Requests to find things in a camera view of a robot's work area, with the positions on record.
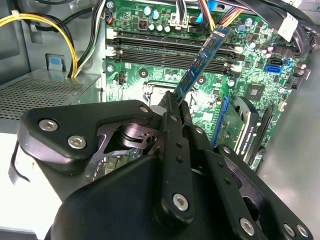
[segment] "cable bundle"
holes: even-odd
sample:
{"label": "cable bundle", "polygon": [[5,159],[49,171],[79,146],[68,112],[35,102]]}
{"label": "cable bundle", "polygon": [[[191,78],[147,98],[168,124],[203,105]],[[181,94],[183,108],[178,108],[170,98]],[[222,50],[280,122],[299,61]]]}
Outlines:
{"label": "cable bundle", "polygon": [[99,0],[99,2],[95,5],[93,11],[92,11],[92,18],[91,18],[91,35],[88,47],[84,51],[83,55],[78,61],[79,68],[75,74],[75,77],[77,77],[82,69],[82,67],[86,64],[86,62],[90,59],[92,54],[95,51],[95,48],[97,46],[97,39],[98,39],[98,32],[99,32],[99,26],[101,22],[101,16],[103,13],[103,9],[106,5],[106,0]]}
{"label": "cable bundle", "polygon": [[233,6],[231,13],[225,16],[224,26],[229,25],[238,17],[239,9],[249,10],[261,17],[269,26],[279,30],[287,13],[298,20],[292,39],[299,49],[295,55],[303,57],[320,43],[320,28],[301,10],[281,0],[216,0],[217,2]]}

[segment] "chipset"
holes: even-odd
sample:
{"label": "chipset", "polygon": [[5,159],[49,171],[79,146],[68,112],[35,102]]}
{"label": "chipset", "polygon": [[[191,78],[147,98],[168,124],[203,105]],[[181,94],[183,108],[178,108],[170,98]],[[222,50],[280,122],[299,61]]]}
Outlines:
{"label": "chipset", "polygon": [[259,101],[265,90],[265,85],[263,84],[249,84],[246,89],[245,97],[250,101]]}

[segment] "capacitor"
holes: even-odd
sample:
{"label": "capacitor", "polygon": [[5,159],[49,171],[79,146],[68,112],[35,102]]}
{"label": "capacitor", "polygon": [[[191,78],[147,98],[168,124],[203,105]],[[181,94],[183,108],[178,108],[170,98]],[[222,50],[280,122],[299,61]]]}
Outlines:
{"label": "capacitor", "polygon": [[158,24],[158,26],[156,26],[156,29],[161,32],[164,29],[164,26],[162,26],[162,24]]}
{"label": "capacitor", "polygon": [[144,15],[149,16],[151,14],[151,8],[149,6],[146,6],[143,9],[143,13],[144,13]]}
{"label": "capacitor", "polygon": [[256,47],[256,43],[253,41],[248,42],[248,47],[254,49]]}
{"label": "capacitor", "polygon": [[230,88],[232,88],[236,84],[236,82],[235,80],[229,79],[227,84]]}
{"label": "capacitor", "polygon": [[169,73],[166,73],[164,75],[164,80],[169,80],[171,78],[171,75]]}
{"label": "capacitor", "polygon": [[268,46],[267,50],[269,53],[272,53],[275,48],[273,46]]}
{"label": "capacitor", "polygon": [[150,23],[148,28],[150,31],[153,31],[153,30],[155,30],[156,25],[154,23]]}
{"label": "capacitor", "polygon": [[252,23],[253,23],[252,19],[251,19],[251,18],[247,18],[247,19],[245,20],[245,22],[244,22],[244,25],[245,25],[246,27],[250,27],[250,26],[252,25]]}
{"label": "capacitor", "polygon": [[157,20],[159,18],[159,12],[157,10],[154,10],[151,14],[151,17],[154,19],[154,20]]}
{"label": "capacitor", "polygon": [[279,89],[278,89],[278,93],[280,93],[280,94],[284,94],[285,91],[286,91],[286,89],[284,87],[279,87]]}
{"label": "capacitor", "polygon": [[240,34],[243,34],[246,31],[246,26],[245,25],[240,25],[237,28],[237,32]]}
{"label": "capacitor", "polygon": [[296,67],[297,68],[300,68],[300,69],[306,69],[307,68],[307,65],[302,63],[302,62],[297,62],[296,63]]}
{"label": "capacitor", "polygon": [[164,31],[165,31],[166,33],[170,33],[170,31],[171,31],[170,26],[169,26],[169,25],[165,26],[165,27],[164,27]]}
{"label": "capacitor", "polygon": [[214,102],[215,102],[215,104],[217,104],[217,105],[221,105],[221,104],[222,104],[221,99],[220,99],[219,97],[216,97],[216,98],[214,99]]}
{"label": "capacitor", "polygon": [[293,70],[293,72],[294,72],[295,74],[298,74],[298,75],[303,75],[303,74],[305,74],[305,70],[303,70],[303,69],[301,69],[301,68],[298,68],[298,67],[296,67],[296,68]]}

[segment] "silver bolt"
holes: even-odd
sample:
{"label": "silver bolt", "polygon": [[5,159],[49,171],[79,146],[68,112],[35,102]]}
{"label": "silver bolt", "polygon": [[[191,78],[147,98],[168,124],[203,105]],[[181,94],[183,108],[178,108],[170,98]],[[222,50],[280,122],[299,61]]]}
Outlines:
{"label": "silver bolt", "polygon": [[252,226],[251,222],[249,222],[246,218],[241,218],[241,219],[240,219],[240,225],[241,225],[242,229],[243,229],[249,236],[255,235],[254,226]]}
{"label": "silver bolt", "polygon": [[199,134],[203,134],[204,131],[202,131],[202,129],[200,127],[196,127],[195,130],[199,133]]}
{"label": "silver bolt", "polygon": [[299,232],[301,233],[302,236],[304,236],[306,238],[309,236],[308,232],[305,230],[305,228],[303,226],[298,224],[296,227],[298,228],[298,230],[299,230]]}
{"label": "silver bolt", "polygon": [[113,3],[112,1],[108,1],[108,2],[106,3],[106,7],[107,7],[108,9],[112,9],[112,8],[114,7],[114,3]]}
{"label": "silver bolt", "polygon": [[178,119],[177,119],[175,116],[173,116],[173,115],[170,115],[170,118],[171,118],[173,121],[178,121]]}
{"label": "silver bolt", "polygon": [[58,129],[58,124],[50,119],[44,119],[39,122],[39,127],[43,131],[53,132]]}
{"label": "silver bolt", "polygon": [[68,138],[68,144],[73,149],[84,149],[87,142],[82,136],[71,136]]}
{"label": "silver bolt", "polygon": [[188,200],[180,193],[173,195],[173,203],[180,211],[187,211],[189,207]]}
{"label": "silver bolt", "polygon": [[114,67],[111,66],[111,65],[109,65],[109,66],[106,67],[106,70],[107,70],[109,73],[111,73],[111,72],[114,71]]}
{"label": "silver bolt", "polygon": [[295,231],[288,224],[284,223],[283,226],[290,236],[294,237],[296,235]]}
{"label": "silver bolt", "polygon": [[140,107],[140,110],[141,110],[142,112],[144,112],[144,113],[149,112],[149,111],[148,111],[148,109],[146,109],[146,108],[145,108],[145,107],[143,107],[143,106],[141,106],[141,107]]}
{"label": "silver bolt", "polygon": [[230,154],[231,151],[229,148],[227,148],[226,146],[223,147],[223,150],[227,153],[227,154]]}

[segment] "blue ram stick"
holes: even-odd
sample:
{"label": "blue ram stick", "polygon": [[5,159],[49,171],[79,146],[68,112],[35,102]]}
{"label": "blue ram stick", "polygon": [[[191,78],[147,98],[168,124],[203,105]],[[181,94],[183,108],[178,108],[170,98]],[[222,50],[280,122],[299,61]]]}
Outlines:
{"label": "blue ram stick", "polygon": [[174,93],[177,96],[178,104],[180,105],[185,99],[187,93],[195,84],[201,73],[204,71],[212,57],[226,40],[230,28],[217,25],[215,30],[210,34],[208,39],[203,44],[196,58],[192,62],[189,69],[185,72]]}
{"label": "blue ram stick", "polygon": [[221,128],[221,124],[224,120],[224,116],[225,116],[225,113],[227,112],[227,109],[228,109],[228,105],[229,105],[229,98],[227,96],[224,96],[224,101],[223,101],[223,105],[221,107],[221,110],[220,110],[220,113],[219,113],[219,116],[218,116],[218,119],[216,121],[216,125],[215,125],[215,128],[214,128],[214,133],[213,133],[213,136],[211,138],[211,147],[214,148],[216,146],[216,143],[217,143],[217,140],[218,140],[218,135],[219,135],[219,131],[220,131],[220,128]]}

